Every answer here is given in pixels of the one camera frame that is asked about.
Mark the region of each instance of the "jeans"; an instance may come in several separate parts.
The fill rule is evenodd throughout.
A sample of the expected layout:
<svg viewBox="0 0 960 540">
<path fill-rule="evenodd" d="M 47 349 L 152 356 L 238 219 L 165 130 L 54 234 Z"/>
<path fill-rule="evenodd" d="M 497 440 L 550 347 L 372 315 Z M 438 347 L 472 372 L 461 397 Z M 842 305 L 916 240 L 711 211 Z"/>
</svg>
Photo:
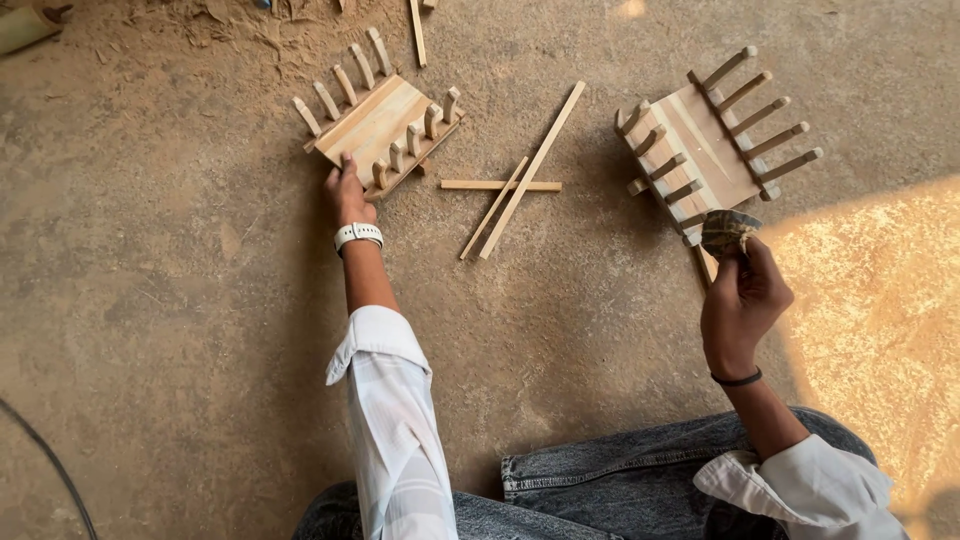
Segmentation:
<svg viewBox="0 0 960 540">
<path fill-rule="evenodd" d="M 823 412 L 791 407 L 811 433 L 876 465 L 866 443 Z M 454 492 L 463 540 L 786 538 L 772 518 L 698 490 L 693 476 L 731 450 L 752 451 L 734 412 L 503 458 L 504 503 Z M 362 540 L 356 485 L 307 507 L 294 540 Z"/>
</svg>

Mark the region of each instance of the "shirt sleeve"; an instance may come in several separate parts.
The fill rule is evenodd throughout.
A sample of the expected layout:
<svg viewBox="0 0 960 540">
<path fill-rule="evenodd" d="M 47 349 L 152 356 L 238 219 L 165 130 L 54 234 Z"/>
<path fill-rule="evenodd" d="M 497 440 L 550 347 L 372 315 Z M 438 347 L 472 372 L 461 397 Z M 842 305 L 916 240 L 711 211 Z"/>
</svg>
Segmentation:
<svg viewBox="0 0 960 540">
<path fill-rule="evenodd" d="M 727 452 L 704 465 L 693 482 L 708 495 L 776 519 L 792 540 L 907 538 L 887 510 L 890 478 L 818 435 L 762 465 L 756 454 Z"/>
<path fill-rule="evenodd" d="M 364 538 L 456 540 L 432 372 L 407 320 L 381 306 L 355 310 L 326 368 L 327 384 L 343 377 Z"/>
</svg>

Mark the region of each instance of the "wooden slat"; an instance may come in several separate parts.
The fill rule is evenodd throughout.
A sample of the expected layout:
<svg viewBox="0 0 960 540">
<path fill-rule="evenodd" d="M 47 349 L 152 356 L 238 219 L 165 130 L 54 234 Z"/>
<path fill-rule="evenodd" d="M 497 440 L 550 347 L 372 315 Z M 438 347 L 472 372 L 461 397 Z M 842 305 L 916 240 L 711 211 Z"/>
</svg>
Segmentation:
<svg viewBox="0 0 960 540">
<path fill-rule="evenodd" d="M 566 122 L 567 117 L 573 110 L 573 106 L 577 104 L 577 100 L 580 99 L 580 94 L 583 93 L 586 86 L 587 83 L 579 81 L 577 82 L 576 86 L 573 87 L 573 92 L 571 92 L 570 97 L 567 98 L 564 108 L 560 111 L 560 115 L 557 116 L 557 120 L 553 123 L 553 127 L 550 128 L 550 132 L 547 133 L 546 138 L 543 140 L 543 144 L 540 146 L 540 149 L 534 156 L 533 161 L 530 162 L 530 168 L 528 168 L 527 172 L 524 173 L 523 179 L 520 180 L 520 185 L 517 186 L 516 191 L 514 191 L 514 196 L 510 198 L 510 202 L 507 203 L 507 207 L 503 209 L 503 213 L 500 215 L 500 219 L 497 220 L 496 226 L 493 227 L 493 232 L 490 234 L 490 237 L 487 238 L 487 243 L 484 244 L 483 250 L 480 252 L 480 258 L 487 258 L 490 256 L 490 253 L 493 251 L 493 247 L 496 246 L 497 240 L 500 239 L 500 235 L 503 234 L 503 230 L 507 227 L 507 222 L 510 221 L 510 217 L 514 215 L 516 206 L 520 204 L 520 199 L 523 197 L 523 193 L 527 190 L 527 185 L 533 181 L 534 175 L 537 174 L 537 170 L 540 169 L 540 164 L 543 163 L 543 158 L 546 157 L 546 153 L 550 150 L 550 146 L 553 145 L 554 139 L 557 138 L 557 134 L 564 126 L 564 122 Z"/>
</svg>

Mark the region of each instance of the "wooden stick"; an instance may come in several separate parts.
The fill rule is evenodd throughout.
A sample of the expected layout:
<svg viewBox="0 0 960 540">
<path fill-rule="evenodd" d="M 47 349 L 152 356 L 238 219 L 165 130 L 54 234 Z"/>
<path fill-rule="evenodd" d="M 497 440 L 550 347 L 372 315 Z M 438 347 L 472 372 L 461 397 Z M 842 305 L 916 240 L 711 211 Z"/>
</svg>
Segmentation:
<svg viewBox="0 0 960 540">
<path fill-rule="evenodd" d="M 764 140 L 763 142 L 759 143 L 757 146 L 751 148 L 750 150 L 747 150 L 745 152 L 745 154 L 747 155 L 747 159 L 752 160 L 753 158 L 756 158 L 760 154 L 763 154 L 764 152 L 769 152 L 771 149 L 776 148 L 777 146 L 780 146 L 781 144 L 790 140 L 791 138 L 799 134 L 806 133 L 808 131 L 810 131 L 810 125 L 807 124 L 806 122 L 801 122 L 796 126 L 790 128 L 789 130 L 780 132 L 779 134 L 774 135 L 768 138 L 767 140 Z"/>
<path fill-rule="evenodd" d="M 670 160 L 668 160 L 666 163 L 661 165 L 659 169 L 650 173 L 650 182 L 655 182 L 663 178 L 666 173 L 672 171 L 680 165 L 683 165 L 684 163 L 686 163 L 686 154 L 677 154 L 673 158 L 670 158 Z"/>
<path fill-rule="evenodd" d="M 770 105 L 764 107 L 761 110 L 758 110 L 757 112 L 754 112 L 753 114 L 750 115 L 749 118 L 730 128 L 731 135 L 737 136 L 742 134 L 744 131 L 752 127 L 755 123 L 769 116 L 770 113 L 773 112 L 774 110 L 783 109 L 788 105 L 790 105 L 790 98 L 786 96 L 777 98 L 777 100 L 771 103 Z"/>
<path fill-rule="evenodd" d="M 493 201 L 493 205 L 490 207 L 489 210 L 487 210 L 487 215 L 483 216 L 483 221 L 480 222 L 480 226 L 477 227 L 476 232 L 473 233 L 473 236 L 470 238 L 470 242 L 467 242 L 467 247 L 464 248 L 464 252 L 460 254 L 460 260 L 467 258 L 467 253 L 469 253 L 470 248 L 473 247 L 473 242 L 477 241 L 477 238 L 480 237 L 480 233 L 482 233 L 483 230 L 487 227 L 487 224 L 490 223 L 490 218 L 493 217 L 493 213 L 496 212 L 496 209 L 497 207 L 500 206 L 500 202 L 503 201 L 503 198 L 507 196 L 507 191 L 510 191 L 509 186 L 514 183 L 514 180 L 516 180 L 516 177 L 519 176 L 520 171 L 523 170 L 523 165 L 526 165 L 526 164 L 527 164 L 527 157 L 524 156 L 523 159 L 520 160 L 520 165 L 516 166 L 516 170 L 514 171 L 514 174 L 510 177 L 510 180 L 503 183 L 503 187 L 500 189 L 500 194 L 496 196 L 496 200 Z"/>
<path fill-rule="evenodd" d="M 516 189 L 520 182 L 510 184 L 510 189 Z M 441 180 L 440 189 L 470 189 L 470 190 L 492 190 L 503 189 L 507 185 L 502 180 Z M 530 182 L 527 185 L 527 191 L 543 191 L 548 193 L 560 193 L 564 189 L 563 182 Z"/>
<path fill-rule="evenodd" d="M 357 94 L 353 91 L 353 85 L 350 83 L 347 73 L 344 72 L 344 68 L 340 67 L 338 63 L 333 66 L 332 71 L 333 76 L 337 79 L 337 85 L 340 85 L 340 91 L 344 93 L 344 99 L 351 107 L 355 106 L 357 104 Z"/>
<path fill-rule="evenodd" d="M 306 125 L 310 126 L 310 132 L 313 133 L 313 136 L 320 136 L 323 130 L 320 129 L 320 124 L 317 123 L 317 119 L 313 117 L 313 112 L 310 112 L 310 109 L 307 108 L 306 104 L 303 103 L 303 100 L 299 97 L 295 97 L 293 102 L 294 107 L 297 108 L 297 112 L 306 120 Z"/>
<path fill-rule="evenodd" d="M 367 29 L 367 38 L 370 40 L 373 51 L 376 52 L 376 63 L 380 66 L 380 73 L 384 77 L 389 77 L 394 68 L 390 65 L 390 57 L 387 56 L 387 48 L 383 46 L 380 33 L 374 27 L 370 27 Z"/>
<path fill-rule="evenodd" d="M 507 207 L 504 208 L 503 213 L 500 214 L 500 219 L 497 220 L 496 226 L 493 227 L 493 232 L 490 234 L 490 237 L 487 238 L 487 243 L 484 244 L 483 250 L 480 252 L 480 258 L 487 258 L 490 256 L 490 253 L 493 251 L 493 247 L 496 246 L 496 241 L 500 239 L 500 235 L 503 234 L 503 230 L 507 227 L 507 222 L 509 222 L 510 217 L 514 215 L 516 206 L 520 204 L 520 199 L 523 197 L 523 193 L 527 190 L 527 186 L 530 184 L 530 182 L 533 181 L 534 175 L 537 174 L 537 169 L 540 168 L 540 164 L 543 162 L 543 158 L 546 157 L 546 153 L 550 150 L 550 146 L 553 145 L 554 139 L 557 138 L 557 134 L 564 126 L 566 118 L 573 110 L 573 106 L 577 104 L 577 100 L 580 99 L 580 94 L 583 93 L 584 87 L 586 86 L 587 83 L 578 81 L 576 86 L 573 87 L 573 91 L 570 93 L 570 97 L 566 99 L 566 104 L 564 104 L 564 108 L 561 109 L 560 115 L 557 116 L 557 120 L 553 123 L 553 127 L 550 128 L 550 131 L 546 134 L 546 138 L 543 140 L 543 144 L 540 146 L 537 154 L 530 162 L 530 167 L 527 168 L 527 172 L 523 174 L 523 179 L 520 180 L 520 185 L 516 187 L 514 196 L 510 198 L 510 202 L 507 203 Z"/>
<path fill-rule="evenodd" d="M 430 140 L 440 136 L 440 121 L 444 119 L 444 110 L 436 103 L 431 103 L 423 114 L 423 128 L 426 130 L 426 136 Z"/>
<path fill-rule="evenodd" d="M 314 82 L 313 89 L 316 90 L 317 95 L 320 96 L 320 103 L 324 106 L 324 114 L 326 114 L 326 117 L 333 121 L 340 118 L 340 110 L 337 109 L 337 104 L 333 101 L 333 97 L 330 96 L 330 92 L 326 91 L 326 88 L 317 82 Z"/>
<path fill-rule="evenodd" d="M 420 26 L 420 5 L 417 0 L 410 0 L 410 13 L 414 17 L 414 38 L 417 40 L 417 62 L 420 67 L 426 67 L 426 47 L 423 46 L 423 28 Z"/>
<path fill-rule="evenodd" d="M 631 133 L 633 133 L 634 129 L 636 129 L 636 126 L 640 125 L 640 120 L 647 115 L 647 112 L 650 112 L 650 102 L 643 100 L 634 108 L 634 112 L 630 115 L 630 118 L 627 118 L 627 120 L 617 128 L 617 132 L 620 134 L 620 136 L 629 136 Z"/>
<path fill-rule="evenodd" d="M 663 124 L 658 124 L 657 127 L 650 130 L 650 134 L 647 135 L 647 138 L 643 139 L 643 142 L 639 143 L 634 149 L 634 155 L 638 158 L 642 158 L 647 155 L 647 152 L 650 152 L 650 149 L 657 144 L 663 136 L 666 135 L 666 128 L 663 127 Z"/>
<path fill-rule="evenodd" d="M 691 194 L 693 194 L 693 193 L 695 193 L 695 192 L 697 192 L 697 191 L 700 191 L 700 190 L 703 189 L 703 188 L 704 188 L 704 181 L 702 181 L 702 180 L 700 180 L 700 179 L 698 178 L 698 179 L 694 180 L 693 182 L 691 182 L 691 183 L 689 183 L 689 184 L 687 184 L 687 185 L 685 185 L 685 186 L 683 186 L 683 187 L 681 187 L 681 188 L 679 188 L 679 189 L 674 190 L 673 192 L 671 192 L 670 194 L 668 194 L 666 197 L 663 197 L 663 201 L 664 201 L 664 203 L 666 203 L 666 204 L 668 204 L 668 205 L 672 205 L 672 204 L 676 203 L 677 201 L 683 199 L 683 197 L 689 197 Z"/>
<path fill-rule="evenodd" d="M 756 47 L 753 45 L 744 47 L 742 51 L 733 55 L 728 61 L 720 66 L 719 69 L 714 71 L 707 79 L 704 81 L 704 88 L 707 90 L 713 90 L 720 84 L 720 81 L 724 77 L 733 73 L 737 67 L 743 65 L 747 59 L 756 56 Z"/>
<path fill-rule="evenodd" d="M 460 90 L 456 86 L 451 86 L 444 96 L 444 122 L 452 124 L 456 119 L 457 100 L 460 99 Z"/>
<path fill-rule="evenodd" d="M 420 149 L 420 138 L 423 136 L 423 127 L 416 123 L 407 126 L 407 152 L 414 158 L 419 158 L 422 154 Z"/>
<path fill-rule="evenodd" d="M 373 182 L 380 189 L 387 188 L 387 162 L 378 158 L 373 162 Z"/>
<path fill-rule="evenodd" d="M 775 180 L 798 167 L 801 167 L 807 163 L 810 163 L 813 160 L 818 160 L 823 156 L 824 156 L 823 150 L 821 150 L 820 148 L 814 148 L 813 150 L 807 152 L 806 154 L 793 158 L 792 160 L 784 163 L 783 165 L 777 167 L 776 169 L 760 175 L 760 181 L 770 182 L 771 180 Z"/>
<path fill-rule="evenodd" d="M 367 57 L 364 56 L 360 45 L 352 43 L 350 45 L 350 53 L 353 55 L 353 60 L 357 63 L 357 69 L 360 70 L 360 77 L 363 78 L 364 88 L 373 90 L 373 86 L 376 85 L 376 80 L 373 78 L 373 72 L 370 71 L 370 63 L 367 61 Z"/>
<path fill-rule="evenodd" d="M 754 90 L 760 86 L 763 86 L 767 81 L 773 78 L 774 78 L 773 73 L 770 73 L 769 71 L 764 71 L 763 73 L 760 73 L 759 75 L 757 75 L 756 77 L 753 77 L 753 79 L 748 81 L 746 85 L 738 88 L 737 91 L 732 93 L 729 98 L 723 101 L 723 103 L 718 105 L 717 110 L 719 110 L 720 112 L 723 112 L 724 110 L 729 109 L 730 107 L 733 106 L 733 104 L 743 99 L 743 96 L 750 93 L 751 90 Z"/>
<path fill-rule="evenodd" d="M 390 166 L 398 173 L 403 173 L 403 155 L 407 153 L 405 144 L 390 143 Z"/>
</svg>

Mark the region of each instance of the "right hand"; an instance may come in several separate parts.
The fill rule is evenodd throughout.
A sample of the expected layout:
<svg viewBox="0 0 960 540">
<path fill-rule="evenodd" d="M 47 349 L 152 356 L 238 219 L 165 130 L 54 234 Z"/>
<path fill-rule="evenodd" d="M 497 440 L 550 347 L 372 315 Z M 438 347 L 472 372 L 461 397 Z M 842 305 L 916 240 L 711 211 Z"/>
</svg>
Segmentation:
<svg viewBox="0 0 960 540">
<path fill-rule="evenodd" d="M 749 260 L 736 246 L 728 247 L 700 316 L 707 366 L 722 380 L 756 373 L 756 344 L 793 304 L 793 291 L 783 281 L 770 248 L 748 238 L 747 256 Z"/>
</svg>

